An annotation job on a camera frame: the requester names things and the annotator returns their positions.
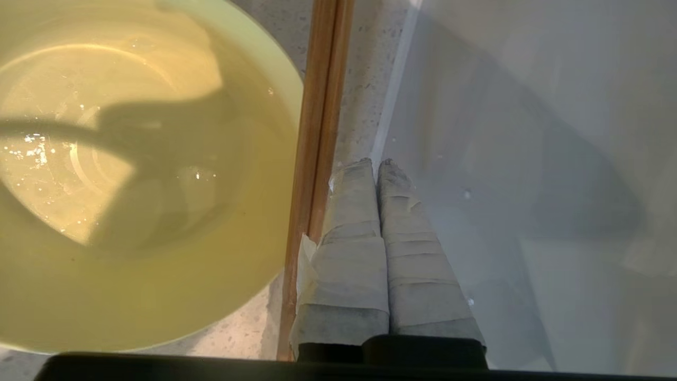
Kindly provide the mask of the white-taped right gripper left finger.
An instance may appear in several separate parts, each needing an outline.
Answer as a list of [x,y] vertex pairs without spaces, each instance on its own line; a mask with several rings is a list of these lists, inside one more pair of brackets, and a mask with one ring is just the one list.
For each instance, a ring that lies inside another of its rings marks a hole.
[[326,345],[360,347],[389,333],[387,258],[372,161],[331,178],[322,238],[298,251],[296,318],[290,345],[297,361]]

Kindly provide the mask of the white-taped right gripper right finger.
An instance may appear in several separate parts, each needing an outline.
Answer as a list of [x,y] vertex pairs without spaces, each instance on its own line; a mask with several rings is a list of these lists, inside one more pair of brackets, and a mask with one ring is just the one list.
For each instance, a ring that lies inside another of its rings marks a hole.
[[472,339],[484,349],[486,341],[413,181],[392,159],[379,166],[377,194],[390,333]]

